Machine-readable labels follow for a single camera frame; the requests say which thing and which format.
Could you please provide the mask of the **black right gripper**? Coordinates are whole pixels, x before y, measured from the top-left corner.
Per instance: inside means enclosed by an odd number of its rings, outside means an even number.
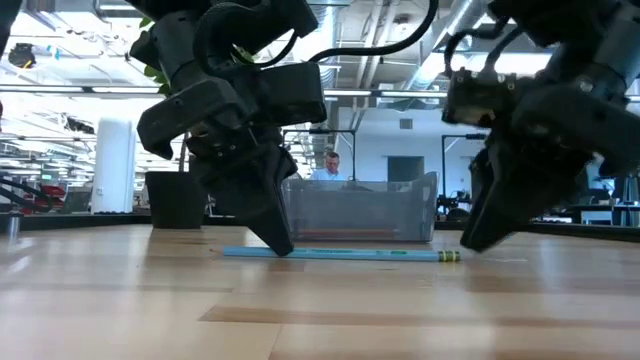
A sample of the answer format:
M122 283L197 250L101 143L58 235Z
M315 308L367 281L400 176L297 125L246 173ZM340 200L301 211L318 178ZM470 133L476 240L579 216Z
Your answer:
M577 195L595 156L605 176L640 167L640 115L626 109L624 96L512 83L500 97L498 144L469 165L474 203L460 245L476 253Z

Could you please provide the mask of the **dark grey door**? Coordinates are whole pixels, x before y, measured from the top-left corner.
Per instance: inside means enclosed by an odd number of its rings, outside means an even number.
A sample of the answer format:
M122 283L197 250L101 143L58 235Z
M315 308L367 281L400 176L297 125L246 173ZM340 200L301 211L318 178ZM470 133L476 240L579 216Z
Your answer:
M424 174L422 156L389 156L387 158L388 182L411 182Z

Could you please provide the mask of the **person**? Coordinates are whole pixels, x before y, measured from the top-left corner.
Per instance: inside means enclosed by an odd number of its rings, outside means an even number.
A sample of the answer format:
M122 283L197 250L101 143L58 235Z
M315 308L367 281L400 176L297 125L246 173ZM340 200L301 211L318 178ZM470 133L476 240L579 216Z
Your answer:
M347 178L339 171L339 165L339 154L330 151L325 157L325 166L315 170L309 179L312 181L346 181Z

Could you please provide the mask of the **white round pillar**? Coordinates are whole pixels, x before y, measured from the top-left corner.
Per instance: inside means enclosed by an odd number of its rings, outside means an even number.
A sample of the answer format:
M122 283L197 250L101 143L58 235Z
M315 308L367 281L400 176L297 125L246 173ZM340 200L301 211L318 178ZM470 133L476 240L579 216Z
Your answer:
M136 131L130 119L98 122L92 185L92 213L130 213L135 180Z

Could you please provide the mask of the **green plant in black pot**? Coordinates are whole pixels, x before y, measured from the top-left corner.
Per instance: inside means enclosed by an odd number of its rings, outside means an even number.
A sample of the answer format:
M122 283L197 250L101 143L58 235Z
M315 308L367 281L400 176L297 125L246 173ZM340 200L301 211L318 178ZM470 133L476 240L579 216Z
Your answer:
M131 47L130 55L166 79L164 100L205 78L193 51L198 14L170 12L154 21ZM198 229L202 226L207 193L195 175L179 170L145 174L152 225L160 229Z

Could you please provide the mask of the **blue pencil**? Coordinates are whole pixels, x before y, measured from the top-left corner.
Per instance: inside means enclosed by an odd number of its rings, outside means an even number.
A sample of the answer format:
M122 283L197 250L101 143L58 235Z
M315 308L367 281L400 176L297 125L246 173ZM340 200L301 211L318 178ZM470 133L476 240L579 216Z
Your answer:
M268 247L227 246L224 256L278 258ZM370 261L410 261L458 263L463 257L455 250L401 250L401 249L347 249L347 248L296 248L282 258L330 259L330 260L370 260Z

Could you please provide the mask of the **black metal stand frame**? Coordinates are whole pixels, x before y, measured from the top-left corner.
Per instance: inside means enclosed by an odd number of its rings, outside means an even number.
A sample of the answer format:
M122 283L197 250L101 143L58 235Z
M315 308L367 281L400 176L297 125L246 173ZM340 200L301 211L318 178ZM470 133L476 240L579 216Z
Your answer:
M447 152L457 143L460 139L467 141L481 141L484 142L487 138L483 133L471 133L471 134L445 134L441 136L441 180L442 189L441 194L438 196L437 207L442 208L442 215L450 222L462 222L465 221L469 215L470 210L474 203L474 171L476 169L475 160L476 156L469 158L467 171L468 178L467 188L462 190L455 190L453 192L447 191Z

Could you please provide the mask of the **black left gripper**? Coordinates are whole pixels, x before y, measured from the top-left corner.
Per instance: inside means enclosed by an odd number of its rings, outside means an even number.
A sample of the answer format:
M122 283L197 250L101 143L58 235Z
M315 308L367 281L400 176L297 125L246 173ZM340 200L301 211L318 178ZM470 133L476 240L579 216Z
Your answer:
M164 159L189 132L191 172L222 212L234 216L278 256L294 250L282 181L297 173L280 145L276 87L260 78L198 80L143 112L143 148Z

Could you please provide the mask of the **grey translucent plastic bin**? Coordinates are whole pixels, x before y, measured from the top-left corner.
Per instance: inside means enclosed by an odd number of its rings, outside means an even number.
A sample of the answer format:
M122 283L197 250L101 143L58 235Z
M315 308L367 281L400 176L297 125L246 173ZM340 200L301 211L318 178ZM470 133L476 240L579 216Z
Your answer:
M409 182L287 179L282 193L295 241L431 241L439 177Z

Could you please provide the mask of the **background work desk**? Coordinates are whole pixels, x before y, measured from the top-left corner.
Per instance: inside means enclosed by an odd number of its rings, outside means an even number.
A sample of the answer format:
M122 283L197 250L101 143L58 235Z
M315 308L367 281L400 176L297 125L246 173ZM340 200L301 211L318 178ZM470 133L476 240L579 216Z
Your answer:
M549 210L545 220L640 228L640 172L600 176L597 169L588 168L578 184L579 193Z

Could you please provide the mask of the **black aluminium table frame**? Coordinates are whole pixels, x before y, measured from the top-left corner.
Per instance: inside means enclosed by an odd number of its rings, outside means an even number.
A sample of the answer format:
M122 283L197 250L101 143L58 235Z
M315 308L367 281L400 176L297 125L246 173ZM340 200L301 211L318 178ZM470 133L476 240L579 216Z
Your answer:
M23 231L60 230L116 225L147 225L151 223L150 215L141 214L67 214L28 216L24 216L22 214L0 214L0 234L5 234L9 231L11 219L14 217L19 219L18 229ZM640 228L635 227L533 222L520 227L518 232L602 239L640 244Z

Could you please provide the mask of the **silver ventilation duct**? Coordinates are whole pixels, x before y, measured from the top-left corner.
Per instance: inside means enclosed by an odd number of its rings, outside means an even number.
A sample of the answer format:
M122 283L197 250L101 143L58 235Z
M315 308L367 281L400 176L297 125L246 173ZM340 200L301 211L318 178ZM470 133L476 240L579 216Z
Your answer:
M311 4L310 8L318 21L318 27L304 38L307 53L302 56L303 60L310 60L317 53L337 46L340 8L337 5L320 3ZM340 69L337 58L322 59L319 61L319 66L323 88L336 88Z

